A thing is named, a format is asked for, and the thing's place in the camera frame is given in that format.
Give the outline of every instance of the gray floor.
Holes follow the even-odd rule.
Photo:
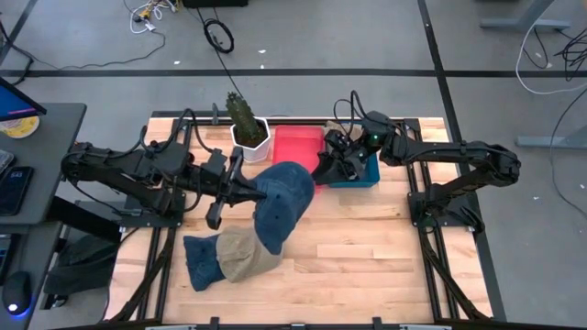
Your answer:
[[[139,0],[127,0],[132,6]],[[427,0],[438,48],[446,70],[512,70],[522,36],[478,28],[479,17],[515,16],[527,1],[499,3],[470,0]],[[25,1],[0,0],[3,21],[12,28]],[[231,27],[236,50],[225,56],[232,69],[375,68],[433,69],[416,1],[386,0],[251,0],[245,8],[218,9]],[[210,10],[205,16],[212,16]],[[569,33],[587,23],[580,0],[559,0],[545,14],[569,19]],[[155,21],[167,45],[148,60],[114,65],[108,70],[221,69],[205,42],[201,26],[182,12],[163,12]],[[566,39],[542,34],[552,64],[562,70],[559,57]],[[158,36],[135,36],[128,30],[122,1],[42,1],[18,35],[17,45],[56,66],[106,62],[142,55],[156,47]],[[534,38],[530,54],[539,51]],[[21,69],[24,60],[11,51],[0,68]],[[524,60],[524,70],[534,70]],[[48,70],[39,64],[35,69]],[[261,116],[329,115],[332,104],[360,92],[366,108],[389,116],[445,116],[436,78],[416,77],[237,77],[236,83]],[[585,81],[560,78],[528,79],[539,90],[568,88]],[[117,77],[28,79],[21,89],[39,102],[82,102],[88,113],[80,140],[123,149],[138,137],[153,110],[209,109],[222,105],[231,89],[226,77]],[[553,190],[548,151],[514,145],[519,134],[549,134],[560,113],[576,93],[538,96],[526,92],[516,79],[449,79],[462,135],[499,143],[515,151],[523,162],[520,182],[506,189],[479,191],[482,214],[493,254],[508,320],[554,325],[587,326],[587,222]],[[579,101],[560,131],[587,125]],[[587,207],[587,156],[556,151],[557,179],[573,202]],[[96,197],[115,200],[110,190],[88,185]],[[59,194],[76,199],[68,186]],[[73,303],[37,313],[33,328],[84,325],[95,322],[105,303],[105,291],[73,297]]]

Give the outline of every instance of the beige cap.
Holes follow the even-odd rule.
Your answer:
[[[276,268],[283,254],[272,255],[261,244],[255,228],[229,226],[218,236],[216,257],[227,280],[236,282]]]

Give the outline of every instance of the pink container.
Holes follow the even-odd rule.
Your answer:
[[[273,145],[273,164],[294,161],[310,173],[318,166],[318,152],[324,151],[321,126],[277,126]]]

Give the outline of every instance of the table leg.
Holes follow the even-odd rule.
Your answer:
[[[550,137],[517,137],[515,144],[518,147],[549,148]],[[552,139],[553,149],[587,149],[587,126],[583,126],[566,137],[554,137]]]
[[[481,28],[506,28],[519,32],[527,32],[536,22],[535,28],[540,31],[562,30],[570,27],[570,22],[554,19],[540,19],[542,14],[554,0],[535,0],[527,11],[519,18],[482,18]]]

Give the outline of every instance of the white cable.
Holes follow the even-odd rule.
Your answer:
[[[526,40],[528,39],[530,32],[532,32],[532,29],[534,28],[534,26],[536,25],[536,23],[538,22],[539,19],[540,19],[540,17],[534,23],[532,23],[532,26],[530,27],[530,29],[527,31],[526,35],[524,36],[524,40],[522,40],[522,47],[520,47],[520,53],[517,55],[517,62],[515,63],[515,75],[517,76],[517,80],[520,81],[522,86],[524,86],[524,88],[526,88],[527,91],[529,91],[532,94],[536,94],[536,95],[551,95],[551,94],[556,94],[556,93],[574,92],[574,91],[578,91],[584,87],[587,87],[587,82],[586,82],[584,84],[581,84],[577,87],[573,87],[570,89],[562,89],[562,90],[556,90],[556,91],[550,91],[550,92],[539,92],[539,91],[535,91],[535,90],[529,88],[528,86],[526,86],[526,84],[522,80],[522,77],[520,77],[520,72],[519,72],[520,60],[522,60],[522,51],[524,51],[524,46],[526,45]]]
[[[130,13],[130,32],[132,32],[134,34],[141,34],[141,33],[149,31],[149,29],[147,27],[141,29],[140,31],[136,31],[133,28],[133,23],[135,23],[133,18],[137,15],[136,13],[138,12],[139,9],[144,8],[146,6],[150,6],[150,4],[151,4],[151,1],[149,0],[148,3],[146,3],[145,5],[142,5],[140,7],[137,7],[135,10],[133,10]],[[155,15],[155,18],[157,18],[158,20],[161,20],[163,18],[163,13],[161,12],[160,8],[169,8],[169,7],[167,5],[161,5],[161,4],[157,4],[153,7],[152,13]]]

